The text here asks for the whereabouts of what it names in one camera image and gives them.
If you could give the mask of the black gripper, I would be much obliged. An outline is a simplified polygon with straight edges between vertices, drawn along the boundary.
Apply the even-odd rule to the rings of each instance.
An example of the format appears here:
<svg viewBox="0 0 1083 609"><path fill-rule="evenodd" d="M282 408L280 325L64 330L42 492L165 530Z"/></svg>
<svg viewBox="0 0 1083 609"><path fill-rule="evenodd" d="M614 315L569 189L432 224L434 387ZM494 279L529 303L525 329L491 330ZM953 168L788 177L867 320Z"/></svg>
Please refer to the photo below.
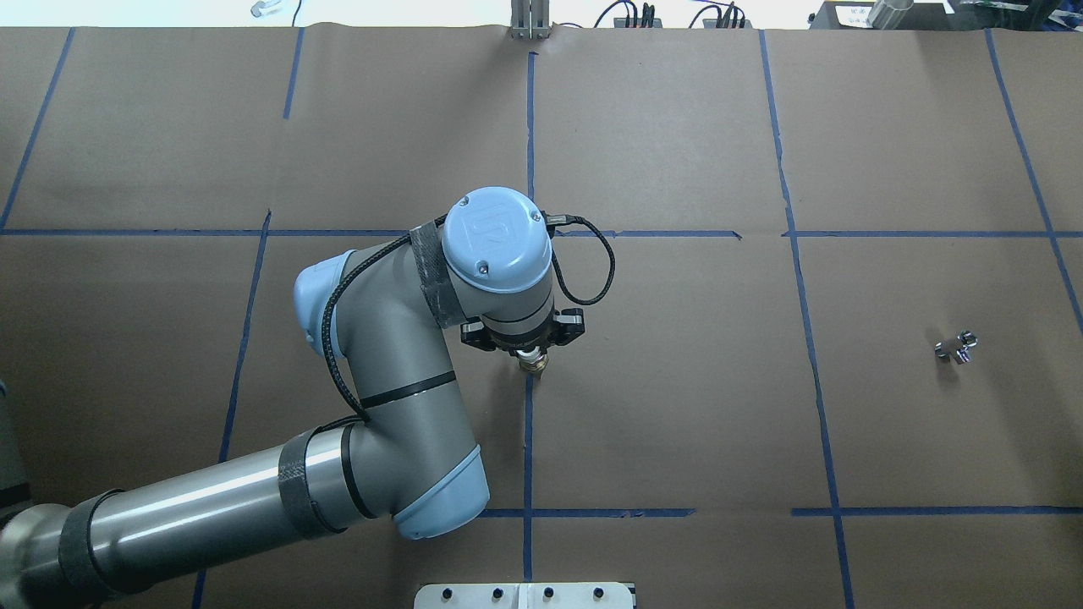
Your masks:
<svg viewBox="0 0 1083 609"><path fill-rule="evenodd" d="M520 349L533 349L534 347L550 347L550 335L552 335L553 323L542 322L531 329L512 328L508 325L498 325L495 322L490 324L490 337L495 349L506 352L514 352Z"/></svg>

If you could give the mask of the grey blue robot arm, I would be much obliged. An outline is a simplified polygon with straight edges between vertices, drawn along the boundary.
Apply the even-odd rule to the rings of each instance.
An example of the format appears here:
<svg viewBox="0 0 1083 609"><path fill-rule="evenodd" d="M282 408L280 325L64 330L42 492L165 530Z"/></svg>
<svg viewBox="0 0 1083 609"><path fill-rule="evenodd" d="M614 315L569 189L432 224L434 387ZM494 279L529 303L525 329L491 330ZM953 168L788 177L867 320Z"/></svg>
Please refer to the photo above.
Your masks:
<svg viewBox="0 0 1083 609"><path fill-rule="evenodd" d="M552 213L480 187L389 243L306 267L300 328L342 413L275 448L3 527L4 608L91 608L389 518L409 540L475 520L491 491L446 332L545 351Z"/></svg>

